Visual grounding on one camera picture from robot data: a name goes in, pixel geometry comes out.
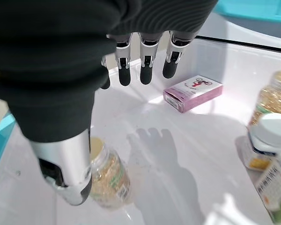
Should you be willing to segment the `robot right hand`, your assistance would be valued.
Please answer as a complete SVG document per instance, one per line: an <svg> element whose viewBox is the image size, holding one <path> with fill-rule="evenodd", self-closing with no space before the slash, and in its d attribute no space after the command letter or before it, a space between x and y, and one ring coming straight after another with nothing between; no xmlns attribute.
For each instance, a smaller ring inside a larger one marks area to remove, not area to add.
<svg viewBox="0 0 281 225"><path fill-rule="evenodd" d="M101 63L116 37L182 31L196 36L215 0L0 0L0 99L69 204L91 190L89 128Z"/></svg>

